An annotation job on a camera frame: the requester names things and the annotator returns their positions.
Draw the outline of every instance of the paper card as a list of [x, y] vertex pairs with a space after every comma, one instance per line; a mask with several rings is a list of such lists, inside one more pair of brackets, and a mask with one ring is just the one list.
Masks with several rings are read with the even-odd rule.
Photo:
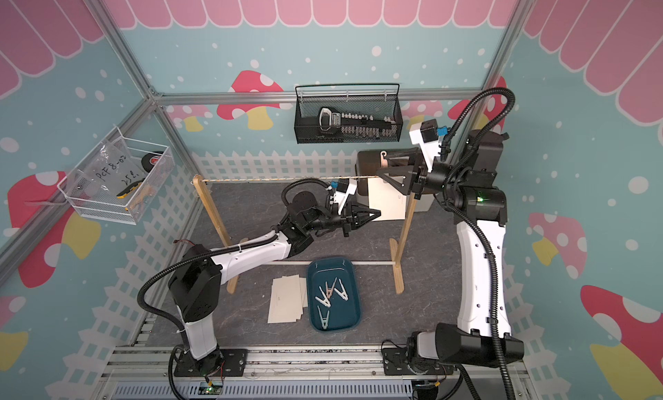
[[368, 179], [369, 207], [380, 210], [379, 220], [404, 220], [407, 196], [382, 179]]

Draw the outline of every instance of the stack of paper cards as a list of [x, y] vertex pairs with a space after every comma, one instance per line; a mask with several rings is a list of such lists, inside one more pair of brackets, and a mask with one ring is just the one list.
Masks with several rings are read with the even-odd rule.
[[306, 278], [299, 275], [276, 278], [272, 281], [267, 323], [295, 322], [302, 318], [303, 308], [307, 306]]

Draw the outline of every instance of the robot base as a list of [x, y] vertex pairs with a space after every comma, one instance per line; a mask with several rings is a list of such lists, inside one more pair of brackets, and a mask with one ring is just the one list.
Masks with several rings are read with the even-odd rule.
[[[223, 364], [223, 377], [241, 377], [247, 362], [247, 350], [216, 350], [200, 360], [195, 360], [190, 353], [183, 354], [176, 363], [175, 377], [203, 377], [203, 370], [215, 370]], [[219, 377], [221, 370], [208, 377]]]

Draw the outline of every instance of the yellow mushroom stem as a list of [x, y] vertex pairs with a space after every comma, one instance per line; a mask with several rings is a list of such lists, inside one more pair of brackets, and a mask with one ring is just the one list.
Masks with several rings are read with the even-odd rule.
[[249, 129], [250, 130], [269, 130], [274, 126], [269, 115], [267, 115], [267, 107], [258, 106], [247, 112], [249, 116]]

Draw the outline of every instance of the blue tray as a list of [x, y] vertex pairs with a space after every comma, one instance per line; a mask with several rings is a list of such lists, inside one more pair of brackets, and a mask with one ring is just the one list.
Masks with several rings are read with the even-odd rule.
[[[319, 287], [325, 290], [325, 282], [329, 286], [338, 278], [343, 282], [347, 301], [345, 301], [336, 292], [329, 298], [331, 308], [319, 303], [315, 296], [322, 298]], [[343, 257], [331, 257], [329, 259], [320, 259], [312, 262], [308, 266], [307, 281], [308, 284], [308, 313], [311, 317], [311, 325], [320, 332], [334, 332], [353, 328], [361, 320], [361, 305], [359, 303], [359, 293], [357, 292], [357, 282], [355, 281], [355, 272], [352, 262]], [[339, 281], [336, 281], [336, 288], [341, 291]], [[322, 316], [327, 316], [329, 311], [329, 324], [327, 329], [322, 329], [322, 322], [318, 307]]]

